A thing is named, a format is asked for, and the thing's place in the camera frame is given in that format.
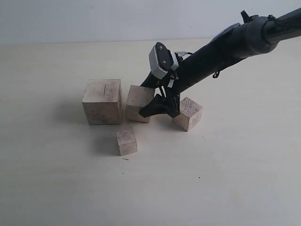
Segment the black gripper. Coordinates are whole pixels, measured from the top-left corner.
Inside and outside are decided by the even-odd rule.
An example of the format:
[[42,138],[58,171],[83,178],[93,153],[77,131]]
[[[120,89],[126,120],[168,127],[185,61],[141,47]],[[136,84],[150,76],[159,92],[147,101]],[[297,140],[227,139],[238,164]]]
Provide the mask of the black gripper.
[[176,117],[180,115],[180,93],[188,88],[188,65],[180,63],[173,70],[171,66],[164,69],[157,63],[151,63],[150,73],[141,86],[158,88],[161,92],[139,111],[142,117],[167,113],[170,117]]

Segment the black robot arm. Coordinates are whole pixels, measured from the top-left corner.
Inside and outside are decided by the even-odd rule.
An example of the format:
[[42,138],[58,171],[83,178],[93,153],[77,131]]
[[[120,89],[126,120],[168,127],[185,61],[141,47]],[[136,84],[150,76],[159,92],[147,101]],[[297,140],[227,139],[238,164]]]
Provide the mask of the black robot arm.
[[160,90],[139,114],[146,118],[180,114],[180,94],[208,76],[218,78],[221,71],[248,57],[267,54],[278,43],[301,35],[301,10],[281,17],[249,16],[241,12],[243,24],[235,23],[194,53],[173,52],[157,42],[149,53],[150,73],[141,86]]

